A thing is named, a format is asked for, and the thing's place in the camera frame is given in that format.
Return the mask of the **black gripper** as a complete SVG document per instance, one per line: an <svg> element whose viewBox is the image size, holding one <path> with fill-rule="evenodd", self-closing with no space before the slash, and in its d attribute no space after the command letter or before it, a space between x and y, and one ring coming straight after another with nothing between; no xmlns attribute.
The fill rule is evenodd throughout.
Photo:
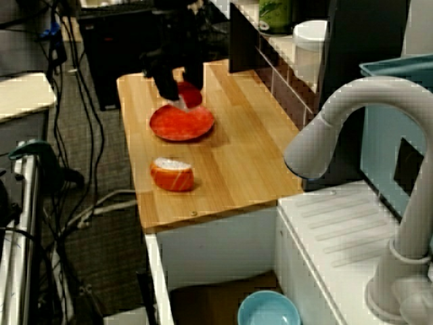
<svg viewBox="0 0 433 325"><path fill-rule="evenodd" d="M173 70L184 67L184 81L202 90L204 85L203 61L193 51L168 50L160 47L140 54L141 69L146 77L153 77L159 94L170 101L179 99Z"/></svg>

